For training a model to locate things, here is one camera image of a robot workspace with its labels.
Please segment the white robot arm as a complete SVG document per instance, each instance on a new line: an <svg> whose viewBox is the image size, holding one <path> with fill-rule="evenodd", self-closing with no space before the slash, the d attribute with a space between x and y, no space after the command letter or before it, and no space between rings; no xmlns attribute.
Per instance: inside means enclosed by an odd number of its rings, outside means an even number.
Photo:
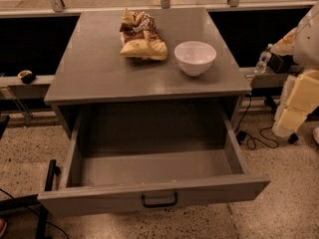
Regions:
<svg viewBox="0 0 319 239"><path fill-rule="evenodd" d="M306 71L288 77L280 97L272 131L289 137L319 107L319 2L271 49L273 55L291 55Z"/></svg>

